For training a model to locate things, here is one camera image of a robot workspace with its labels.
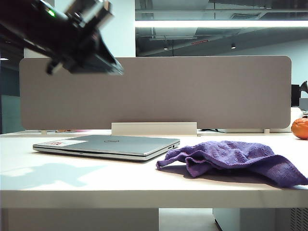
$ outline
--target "blurry black device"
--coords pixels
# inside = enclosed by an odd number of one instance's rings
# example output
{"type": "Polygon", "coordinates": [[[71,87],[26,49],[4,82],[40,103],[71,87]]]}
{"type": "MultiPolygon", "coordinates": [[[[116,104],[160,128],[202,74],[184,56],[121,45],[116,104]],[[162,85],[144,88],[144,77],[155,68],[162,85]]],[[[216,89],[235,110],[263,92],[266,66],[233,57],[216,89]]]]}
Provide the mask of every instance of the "blurry black device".
{"type": "Polygon", "coordinates": [[[51,57],[46,69],[49,74],[60,66],[73,74],[122,74],[121,64],[98,29],[111,16],[110,7],[107,0],[75,0],[63,13],[42,0],[0,0],[0,33],[51,57]]]}

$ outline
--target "gray partition panel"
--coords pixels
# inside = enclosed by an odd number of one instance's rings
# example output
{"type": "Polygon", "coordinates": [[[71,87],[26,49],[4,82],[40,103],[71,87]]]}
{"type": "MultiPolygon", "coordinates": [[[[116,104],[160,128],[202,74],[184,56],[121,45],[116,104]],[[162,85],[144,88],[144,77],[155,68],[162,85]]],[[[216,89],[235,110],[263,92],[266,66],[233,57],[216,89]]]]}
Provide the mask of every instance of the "gray partition panel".
{"type": "Polygon", "coordinates": [[[285,128],[286,56],[119,58],[123,76],[45,73],[47,58],[20,63],[27,129],[103,129],[112,122],[197,122],[198,128],[285,128]]]}

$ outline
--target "purple towel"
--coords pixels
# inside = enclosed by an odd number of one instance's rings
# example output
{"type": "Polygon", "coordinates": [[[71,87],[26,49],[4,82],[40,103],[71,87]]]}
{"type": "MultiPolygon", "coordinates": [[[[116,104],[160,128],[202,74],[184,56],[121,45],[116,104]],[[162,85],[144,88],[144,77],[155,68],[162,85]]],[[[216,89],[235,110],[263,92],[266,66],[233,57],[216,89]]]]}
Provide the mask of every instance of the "purple towel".
{"type": "Polygon", "coordinates": [[[308,179],[287,158],[275,155],[270,147],[260,143],[208,141],[173,149],[167,152],[164,160],[157,162],[157,169],[175,161],[186,163],[192,177],[213,168],[246,168],[272,179],[279,187],[308,184],[308,179]]]}

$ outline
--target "ceiling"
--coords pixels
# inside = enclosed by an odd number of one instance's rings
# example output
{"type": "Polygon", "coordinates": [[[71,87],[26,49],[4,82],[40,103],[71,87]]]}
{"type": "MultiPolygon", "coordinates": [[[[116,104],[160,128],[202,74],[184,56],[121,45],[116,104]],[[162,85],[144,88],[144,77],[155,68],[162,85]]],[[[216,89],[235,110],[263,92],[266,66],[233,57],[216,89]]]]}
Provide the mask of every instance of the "ceiling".
{"type": "Polygon", "coordinates": [[[18,70],[19,62],[24,57],[24,48],[7,40],[0,34],[0,57],[9,59],[0,61],[1,67],[18,70]]]}
{"type": "MultiPolygon", "coordinates": [[[[308,0],[135,0],[135,8],[140,21],[308,20],[308,0]]],[[[136,28],[136,56],[191,55],[201,47],[215,55],[235,41],[247,49],[303,38],[306,30],[291,28],[136,28]]]]}

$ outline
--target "floor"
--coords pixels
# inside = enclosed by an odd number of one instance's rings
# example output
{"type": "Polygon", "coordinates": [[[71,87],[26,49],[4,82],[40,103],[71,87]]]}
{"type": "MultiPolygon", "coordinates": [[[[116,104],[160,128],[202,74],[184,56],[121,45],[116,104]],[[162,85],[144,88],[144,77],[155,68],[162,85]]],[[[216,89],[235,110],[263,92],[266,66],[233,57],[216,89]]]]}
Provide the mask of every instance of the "floor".
{"type": "Polygon", "coordinates": [[[160,208],[159,231],[219,231],[211,208],[160,208]]]}

